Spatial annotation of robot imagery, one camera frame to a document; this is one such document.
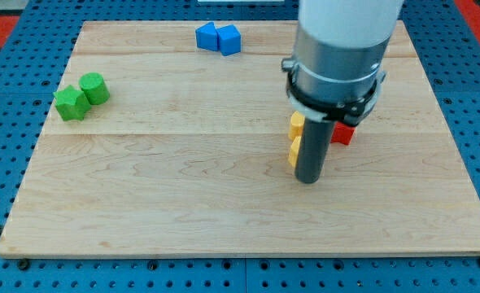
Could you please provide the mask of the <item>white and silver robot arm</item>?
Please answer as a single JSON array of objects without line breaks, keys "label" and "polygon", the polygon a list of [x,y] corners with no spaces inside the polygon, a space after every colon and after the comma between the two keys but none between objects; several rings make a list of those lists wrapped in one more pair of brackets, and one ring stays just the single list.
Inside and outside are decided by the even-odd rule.
[{"label": "white and silver robot arm", "polygon": [[403,0],[301,0],[292,55],[281,62],[286,94],[304,115],[295,165],[316,182],[334,126],[356,127],[373,110],[386,76],[382,59]]}]

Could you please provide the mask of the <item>black wrist mount ring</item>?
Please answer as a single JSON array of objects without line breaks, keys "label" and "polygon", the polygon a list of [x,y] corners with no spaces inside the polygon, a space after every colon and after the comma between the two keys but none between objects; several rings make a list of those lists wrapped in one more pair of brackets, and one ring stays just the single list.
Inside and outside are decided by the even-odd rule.
[{"label": "black wrist mount ring", "polygon": [[[374,109],[386,77],[384,71],[353,81],[322,80],[305,74],[306,84],[300,85],[300,73],[287,73],[286,93],[292,107],[313,122],[339,121],[349,126],[359,125]],[[320,87],[308,93],[308,85]]]}]

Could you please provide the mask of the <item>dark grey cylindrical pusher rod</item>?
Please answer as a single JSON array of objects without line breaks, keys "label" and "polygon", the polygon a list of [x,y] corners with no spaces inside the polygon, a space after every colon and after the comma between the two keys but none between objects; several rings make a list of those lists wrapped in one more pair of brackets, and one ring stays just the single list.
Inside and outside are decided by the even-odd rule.
[{"label": "dark grey cylindrical pusher rod", "polygon": [[305,119],[295,166],[295,177],[302,183],[312,184],[319,179],[334,127],[333,121]]}]

